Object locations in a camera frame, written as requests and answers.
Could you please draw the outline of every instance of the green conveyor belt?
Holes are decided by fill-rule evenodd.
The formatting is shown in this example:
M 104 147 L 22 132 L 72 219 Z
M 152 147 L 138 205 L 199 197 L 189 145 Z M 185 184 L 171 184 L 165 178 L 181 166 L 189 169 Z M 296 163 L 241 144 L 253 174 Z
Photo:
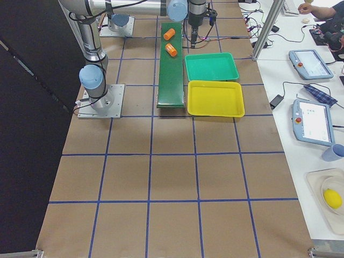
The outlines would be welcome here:
M 163 35 L 174 28 L 176 34 L 168 41 Z M 169 55 L 165 45 L 171 43 L 177 50 L 175 57 Z M 160 71 L 159 90 L 157 95 L 157 108 L 183 108 L 183 52 L 182 52 L 182 25 L 181 23 L 161 24 L 161 49 L 160 49 Z

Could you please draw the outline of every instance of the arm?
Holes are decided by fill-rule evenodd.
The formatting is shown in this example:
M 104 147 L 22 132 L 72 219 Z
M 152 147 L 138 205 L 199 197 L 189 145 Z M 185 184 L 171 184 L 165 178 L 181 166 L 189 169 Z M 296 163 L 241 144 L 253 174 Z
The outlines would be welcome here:
M 302 15 L 312 13 L 315 17 L 321 20 L 330 19 L 336 14 L 336 11 L 332 7 L 318 7 L 309 3 L 301 4 L 298 7 L 298 10 Z

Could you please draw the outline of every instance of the power adapter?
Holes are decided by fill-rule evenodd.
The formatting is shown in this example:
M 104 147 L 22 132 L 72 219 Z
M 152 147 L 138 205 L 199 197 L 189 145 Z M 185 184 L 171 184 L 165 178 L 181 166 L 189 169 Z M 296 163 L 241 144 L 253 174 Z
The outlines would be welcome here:
M 254 48 L 254 46 L 256 45 L 256 43 L 257 43 L 257 41 L 251 43 L 252 48 Z M 268 46 L 270 46 L 270 45 L 269 45 L 267 42 L 265 42 L 263 48 L 267 48 Z
M 271 107 L 271 109 L 272 109 L 272 110 L 275 109 L 275 107 L 277 107 L 278 104 L 279 104 L 283 99 L 284 99 L 284 97 L 281 96 L 281 95 L 277 95 L 276 97 L 274 97 L 274 99 L 271 100 L 271 102 L 270 102 L 270 107 Z
M 280 30 L 280 28 L 277 27 L 277 26 L 275 26 L 275 25 L 274 25 L 273 28 L 271 29 L 271 31 L 272 31 L 272 32 L 275 32 L 275 33 L 276 33 L 277 31 L 279 31 L 279 30 Z

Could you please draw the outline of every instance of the robotic arm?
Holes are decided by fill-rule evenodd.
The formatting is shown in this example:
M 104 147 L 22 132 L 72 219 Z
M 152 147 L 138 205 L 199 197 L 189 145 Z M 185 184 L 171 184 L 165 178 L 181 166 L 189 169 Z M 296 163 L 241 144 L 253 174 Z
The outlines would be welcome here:
M 69 18 L 77 22 L 81 32 L 86 66 L 81 69 L 79 77 L 88 94 L 89 101 L 87 106 L 90 106 L 88 112 L 95 111 L 95 115 L 92 114 L 93 117 L 96 116 L 95 118 L 114 117 L 108 111 L 113 103 L 116 102 L 116 97 L 105 80 L 108 56 L 101 45 L 96 17 L 106 13 L 109 21 L 111 21 L 112 17 L 115 16 L 113 15 L 114 12 L 117 15 L 128 13 L 156 16 L 168 15 L 171 20 L 181 22 L 189 14 L 191 48 L 194 48 L 198 36 L 198 27 L 201 26 L 203 18 L 209 13 L 209 7 L 208 9 L 206 8 L 206 0 L 59 1 L 70 11 Z

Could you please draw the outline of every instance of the green tray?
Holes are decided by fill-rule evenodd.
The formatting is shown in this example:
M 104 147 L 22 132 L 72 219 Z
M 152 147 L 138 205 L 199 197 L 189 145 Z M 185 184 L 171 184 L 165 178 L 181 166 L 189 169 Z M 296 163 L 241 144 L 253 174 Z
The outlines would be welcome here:
M 231 53 L 187 55 L 189 81 L 233 81 L 239 73 Z

